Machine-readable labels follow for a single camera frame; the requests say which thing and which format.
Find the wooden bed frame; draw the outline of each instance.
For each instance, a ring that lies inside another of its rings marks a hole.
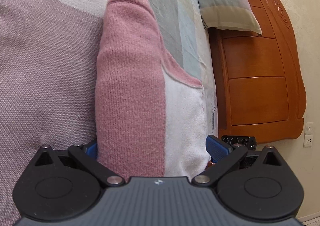
[[[298,138],[306,92],[290,19],[280,0],[249,2],[262,36],[208,30],[219,137],[255,136],[258,143]]]

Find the ribbed gray plate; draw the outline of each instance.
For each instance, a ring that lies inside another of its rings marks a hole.
[[[266,226],[238,218],[221,206],[210,189],[194,187],[186,177],[141,178],[109,188],[85,214],[63,222],[23,218],[16,226]],[[301,226],[295,219],[269,223]]]

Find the white switch plate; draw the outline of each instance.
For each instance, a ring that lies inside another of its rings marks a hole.
[[[305,135],[313,135],[313,122],[308,122],[304,126]]]
[[[312,141],[313,141],[313,135],[305,135],[304,136],[303,147],[312,146]]]

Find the pink and white garment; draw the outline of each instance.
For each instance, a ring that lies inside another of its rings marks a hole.
[[[164,47],[148,0],[108,0],[95,93],[100,163],[126,179],[204,170],[203,86]]]

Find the beige wallpaper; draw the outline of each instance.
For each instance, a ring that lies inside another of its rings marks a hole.
[[[281,0],[292,22],[307,93],[305,122],[314,122],[313,145],[303,148],[304,136],[273,145],[299,178],[305,198],[298,217],[320,211],[320,0]]]

